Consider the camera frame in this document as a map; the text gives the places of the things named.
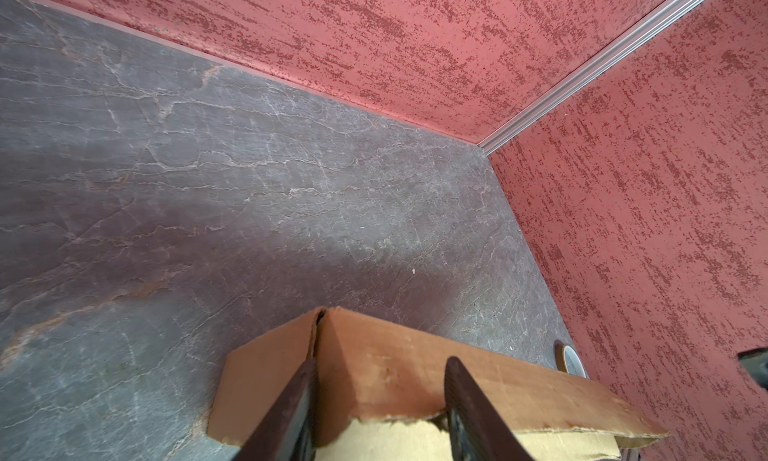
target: dark object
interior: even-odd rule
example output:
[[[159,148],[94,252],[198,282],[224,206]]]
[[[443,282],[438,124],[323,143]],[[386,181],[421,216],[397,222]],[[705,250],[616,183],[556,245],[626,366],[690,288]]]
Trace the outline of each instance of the dark object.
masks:
[[[455,356],[444,383],[454,461],[534,461]]]
[[[758,347],[743,351],[738,355],[739,363],[744,367],[760,387],[768,389],[768,347]]]
[[[232,461],[311,461],[317,365],[304,361]]]
[[[457,357],[446,363],[446,417],[454,461],[534,461]],[[304,361],[232,461],[311,461],[317,366]]]

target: cardboard flap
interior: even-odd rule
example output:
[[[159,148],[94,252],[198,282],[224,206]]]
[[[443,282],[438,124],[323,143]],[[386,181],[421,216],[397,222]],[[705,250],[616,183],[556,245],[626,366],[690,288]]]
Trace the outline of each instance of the cardboard flap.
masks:
[[[516,433],[603,433],[635,445],[667,436],[593,380],[340,308],[322,318],[317,349],[320,446],[353,418],[422,419],[442,411],[446,360],[454,355]]]
[[[299,366],[313,354],[317,320],[324,311],[318,307],[226,357],[208,416],[209,437],[236,446],[245,443]]]

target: red wall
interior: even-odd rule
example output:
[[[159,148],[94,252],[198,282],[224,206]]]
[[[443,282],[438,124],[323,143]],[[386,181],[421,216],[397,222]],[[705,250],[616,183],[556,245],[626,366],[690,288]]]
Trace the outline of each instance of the red wall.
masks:
[[[492,164],[594,377],[672,430],[645,459],[768,459],[768,0],[708,0]]]
[[[54,0],[480,142],[664,0]]]

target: silver metal strip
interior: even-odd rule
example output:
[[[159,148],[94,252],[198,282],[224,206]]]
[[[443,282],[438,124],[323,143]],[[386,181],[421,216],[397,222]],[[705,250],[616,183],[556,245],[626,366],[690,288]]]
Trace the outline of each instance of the silver metal strip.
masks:
[[[592,56],[574,72],[563,78],[561,82],[539,96],[536,101],[520,111],[514,118],[504,123],[504,126],[482,140],[479,146],[486,155],[490,155],[501,148],[520,134],[522,130],[528,128],[555,106],[642,46],[702,1],[704,0],[666,0],[600,50],[598,54]]]

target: gray marble surface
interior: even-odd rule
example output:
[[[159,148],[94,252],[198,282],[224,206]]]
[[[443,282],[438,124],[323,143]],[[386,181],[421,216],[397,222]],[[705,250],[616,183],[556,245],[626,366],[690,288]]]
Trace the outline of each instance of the gray marble surface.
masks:
[[[0,459],[228,459],[226,354],[318,305],[554,366],[479,149],[0,0]]]

